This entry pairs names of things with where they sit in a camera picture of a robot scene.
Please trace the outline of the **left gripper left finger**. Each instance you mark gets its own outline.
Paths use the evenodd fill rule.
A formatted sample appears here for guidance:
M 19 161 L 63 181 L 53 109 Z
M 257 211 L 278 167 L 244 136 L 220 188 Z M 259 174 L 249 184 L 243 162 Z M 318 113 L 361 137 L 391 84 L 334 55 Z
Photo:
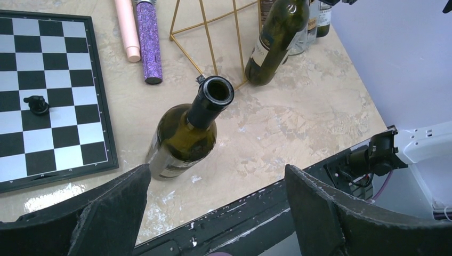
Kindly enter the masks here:
M 149 164 L 82 194 L 1 223 L 1 255 L 132 255 Z

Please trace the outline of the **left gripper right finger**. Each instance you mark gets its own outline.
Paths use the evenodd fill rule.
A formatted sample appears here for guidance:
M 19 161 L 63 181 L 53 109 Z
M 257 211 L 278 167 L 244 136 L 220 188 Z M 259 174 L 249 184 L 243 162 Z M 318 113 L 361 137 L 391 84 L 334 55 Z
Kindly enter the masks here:
M 293 165 L 287 198 L 302 255 L 451 255 L 451 222 L 393 212 Z

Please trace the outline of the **clear glass bottle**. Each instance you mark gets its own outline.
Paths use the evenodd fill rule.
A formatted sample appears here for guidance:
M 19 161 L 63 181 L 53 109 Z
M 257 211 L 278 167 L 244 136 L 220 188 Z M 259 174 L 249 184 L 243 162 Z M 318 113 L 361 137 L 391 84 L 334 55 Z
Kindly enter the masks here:
M 308 27 L 306 26 L 301 32 L 299 32 L 297 41 L 293 44 L 292 48 L 288 51 L 289 56 L 295 56 L 302 54 L 310 47 L 310 35 Z

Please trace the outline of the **clear square liquor bottle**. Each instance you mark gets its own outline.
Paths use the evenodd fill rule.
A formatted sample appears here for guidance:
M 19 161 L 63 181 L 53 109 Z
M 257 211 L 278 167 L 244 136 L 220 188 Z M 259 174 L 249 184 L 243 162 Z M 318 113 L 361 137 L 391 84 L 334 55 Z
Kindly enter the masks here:
M 306 47 L 309 47 L 317 38 L 318 18 L 320 14 L 320 1 L 309 0 L 309 21 L 307 25 L 308 33 L 306 38 Z

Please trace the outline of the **gold wire wine rack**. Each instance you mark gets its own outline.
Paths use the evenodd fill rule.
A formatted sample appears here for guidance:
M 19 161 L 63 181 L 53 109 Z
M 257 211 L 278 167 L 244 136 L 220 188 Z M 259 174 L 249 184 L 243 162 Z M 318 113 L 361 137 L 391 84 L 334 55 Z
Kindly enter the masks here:
M 259 26 L 257 1 L 176 1 L 169 40 L 205 77 L 223 76 L 235 90 Z

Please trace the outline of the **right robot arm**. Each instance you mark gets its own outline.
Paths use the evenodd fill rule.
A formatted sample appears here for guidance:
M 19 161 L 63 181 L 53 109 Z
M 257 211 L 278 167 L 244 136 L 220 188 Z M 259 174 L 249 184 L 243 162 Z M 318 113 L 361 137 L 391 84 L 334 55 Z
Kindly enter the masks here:
M 389 127 L 369 139 L 364 147 L 352 150 L 346 164 L 352 179 L 368 174 L 388 175 L 377 194 L 367 202 L 375 203 L 386 187 L 393 170 L 451 154 L 451 121 L 408 130 Z

